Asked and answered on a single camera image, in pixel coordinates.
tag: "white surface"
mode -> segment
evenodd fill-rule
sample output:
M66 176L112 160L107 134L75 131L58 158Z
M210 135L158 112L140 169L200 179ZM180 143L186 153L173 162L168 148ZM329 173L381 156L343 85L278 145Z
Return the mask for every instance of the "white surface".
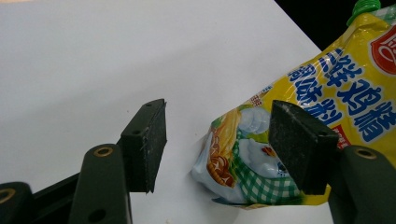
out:
M164 98L168 143L134 223L332 223L327 204L245 211L189 174L210 122L319 53L270 0L0 4L0 182L34 192Z

